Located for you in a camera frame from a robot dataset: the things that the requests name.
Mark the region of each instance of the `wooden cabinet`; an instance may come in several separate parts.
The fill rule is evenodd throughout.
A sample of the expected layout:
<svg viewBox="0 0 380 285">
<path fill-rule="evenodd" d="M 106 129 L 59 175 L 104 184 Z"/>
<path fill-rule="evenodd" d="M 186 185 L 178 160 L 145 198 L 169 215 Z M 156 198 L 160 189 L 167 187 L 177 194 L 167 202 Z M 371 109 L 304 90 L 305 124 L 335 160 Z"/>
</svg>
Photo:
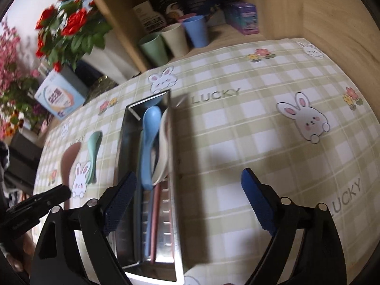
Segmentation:
<svg viewBox="0 0 380 285">
<path fill-rule="evenodd" d="M 139 70 L 151 68 L 137 47 L 144 30 L 133 11 L 146 0 L 95 1 Z M 239 43 L 304 37 L 343 69 L 380 117 L 380 31 L 360 0 L 243 1 L 257 5 L 260 34 L 244 36 L 217 26 L 210 30 L 209 46 L 185 57 Z"/>
</svg>

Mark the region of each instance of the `green cup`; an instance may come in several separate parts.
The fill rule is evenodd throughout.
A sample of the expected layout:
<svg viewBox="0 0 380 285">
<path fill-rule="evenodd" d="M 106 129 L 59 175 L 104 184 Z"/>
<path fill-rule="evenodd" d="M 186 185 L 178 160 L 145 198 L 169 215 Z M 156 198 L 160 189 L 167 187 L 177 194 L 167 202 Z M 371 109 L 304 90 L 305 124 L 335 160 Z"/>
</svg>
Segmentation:
<svg viewBox="0 0 380 285">
<path fill-rule="evenodd" d="M 144 36 L 140 39 L 139 46 L 153 66 L 163 66 L 169 62 L 164 41 L 160 33 L 155 32 Z"/>
</svg>

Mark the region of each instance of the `blue cup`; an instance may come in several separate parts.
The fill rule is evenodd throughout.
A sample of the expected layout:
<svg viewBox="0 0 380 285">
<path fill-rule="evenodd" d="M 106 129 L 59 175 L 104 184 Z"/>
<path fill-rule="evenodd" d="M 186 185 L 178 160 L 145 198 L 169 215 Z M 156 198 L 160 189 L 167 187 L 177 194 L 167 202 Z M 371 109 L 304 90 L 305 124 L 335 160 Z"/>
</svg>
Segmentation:
<svg viewBox="0 0 380 285">
<path fill-rule="evenodd" d="M 182 24 L 195 48 L 206 47 L 210 43 L 204 16 L 197 15 L 188 18 Z"/>
</svg>

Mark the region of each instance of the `screw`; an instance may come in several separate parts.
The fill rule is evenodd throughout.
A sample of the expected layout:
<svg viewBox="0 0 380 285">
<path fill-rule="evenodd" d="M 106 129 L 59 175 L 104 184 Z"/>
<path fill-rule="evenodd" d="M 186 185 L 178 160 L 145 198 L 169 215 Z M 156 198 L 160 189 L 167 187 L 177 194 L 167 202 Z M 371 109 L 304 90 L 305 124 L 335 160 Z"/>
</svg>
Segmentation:
<svg viewBox="0 0 380 285">
<path fill-rule="evenodd" d="M 287 197 L 282 197 L 281 198 L 281 203 L 283 205 L 290 205 L 291 204 L 291 200 L 289 198 L 287 198 Z"/>
<path fill-rule="evenodd" d="M 327 211 L 327 206 L 324 203 L 318 204 L 318 208 L 321 209 L 322 211 Z"/>
<path fill-rule="evenodd" d="M 97 199 L 90 199 L 88 202 L 87 202 L 87 205 L 89 206 L 89 207 L 93 207 L 93 206 L 95 206 L 95 205 L 97 205 L 98 204 L 98 200 Z"/>
<path fill-rule="evenodd" d="M 55 206 L 51 209 L 51 212 L 53 212 L 53 213 L 57 213 L 60 209 L 61 209 L 61 207 L 60 207 L 59 205 L 55 205 Z"/>
</svg>

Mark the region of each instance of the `pink cup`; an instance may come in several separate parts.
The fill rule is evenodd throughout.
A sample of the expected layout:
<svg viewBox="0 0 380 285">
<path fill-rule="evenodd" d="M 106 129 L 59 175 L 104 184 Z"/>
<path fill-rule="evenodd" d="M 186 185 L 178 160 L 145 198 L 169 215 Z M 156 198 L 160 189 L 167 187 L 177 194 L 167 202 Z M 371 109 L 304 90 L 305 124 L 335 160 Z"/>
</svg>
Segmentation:
<svg viewBox="0 0 380 285">
<path fill-rule="evenodd" d="M 194 16 L 196 16 L 196 13 L 186 14 L 186 15 L 179 17 L 177 19 L 177 21 L 181 24 L 184 20 L 189 19 L 189 18 L 194 17 Z"/>
</svg>

